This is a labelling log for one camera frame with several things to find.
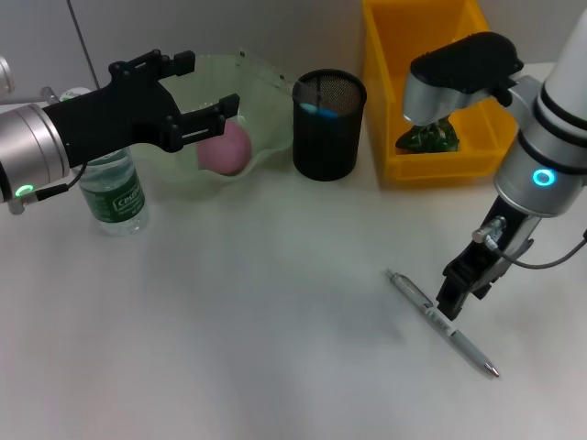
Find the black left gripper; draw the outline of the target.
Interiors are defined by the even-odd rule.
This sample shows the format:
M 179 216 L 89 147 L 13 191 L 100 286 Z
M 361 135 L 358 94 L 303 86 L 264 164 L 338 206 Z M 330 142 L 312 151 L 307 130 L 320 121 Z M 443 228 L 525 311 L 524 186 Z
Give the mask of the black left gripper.
M 131 61 L 109 65 L 110 83 L 93 92 L 44 109 L 74 168 L 126 147 L 146 143 L 166 152 L 222 136 L 228 119 L 238 114 L 237 93 L 216 104 L 182 114 L 160 83 L 192 73 L 191 50 L 171 58 L 157 49 Z

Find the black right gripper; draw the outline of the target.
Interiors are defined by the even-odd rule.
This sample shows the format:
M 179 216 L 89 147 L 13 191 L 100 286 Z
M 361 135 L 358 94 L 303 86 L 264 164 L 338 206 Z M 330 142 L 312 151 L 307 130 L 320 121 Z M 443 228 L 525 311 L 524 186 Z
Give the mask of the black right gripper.
M 494 201 L 482 226 L 497 217 L 504 219 L 501 234 L 498 237 L 493 234 L 497 247 L 513 259 L 521 257 L 529 250 L 531 235 L 541 218 L 517 211 L 500 196 Z M 471 241 L 444 269 L 444 281 L 436 297 L 437 308 L 449 320 L 455 320 L 469 294 L 483 299 L 509 268 L 510 263 L 485 244 Z

